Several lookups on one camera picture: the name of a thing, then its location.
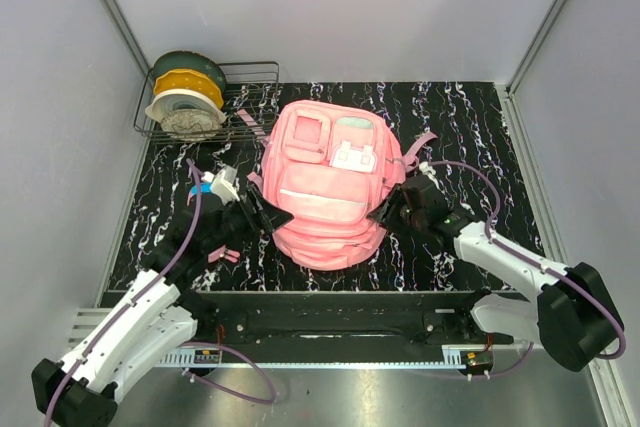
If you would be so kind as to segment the pink blue pencil case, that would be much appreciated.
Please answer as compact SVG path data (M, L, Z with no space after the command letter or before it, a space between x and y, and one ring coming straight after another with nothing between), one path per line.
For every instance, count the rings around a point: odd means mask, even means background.
M238 263L240 253L229 248L233 234L229 230L230 220L223 217L239 199L235 188L229 183L201 183L189 191L187 203L200 202L198 223L194 237L197 237L208 263L221 259Z

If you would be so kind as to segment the pink school backpack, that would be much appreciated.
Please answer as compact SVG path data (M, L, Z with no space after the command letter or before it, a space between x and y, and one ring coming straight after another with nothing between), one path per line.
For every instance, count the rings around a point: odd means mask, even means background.
M377 251L386 230L369 219L418 165L435 134L408 150L385 120L360 108L319 101L287 104L264 140L260 173L248 178L271 205L293 218L272 235L296 264L336 271Z

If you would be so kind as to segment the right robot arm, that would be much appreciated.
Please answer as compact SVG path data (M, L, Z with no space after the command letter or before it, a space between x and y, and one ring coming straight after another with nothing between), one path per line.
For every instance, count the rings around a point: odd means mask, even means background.
M308 178L300 187L279 188L271 202L292 214L274 232L276 246L292 261L317 271L337 271L370 258L372 248L332 227L344 224L354 201L317 194ZM368 212L365 221L382 233L421 237L459 260L501 278L521 299L482 294L454 318L466 343L505 334L541 345L559 365L580 371L594 359L613 360L626 350L624 323L599 272L539 256L493 231L455 206L425 175L407 178Z

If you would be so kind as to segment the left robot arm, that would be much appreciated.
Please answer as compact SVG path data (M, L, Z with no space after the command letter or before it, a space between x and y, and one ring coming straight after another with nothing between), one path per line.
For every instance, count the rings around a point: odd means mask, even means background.
M31 373L47 426L106 426L128 391L182 345L222 339L217 305L192 285L236 240L273 233L292 214L259 194L225 202L205 194L175 211L127 293L60 360Z

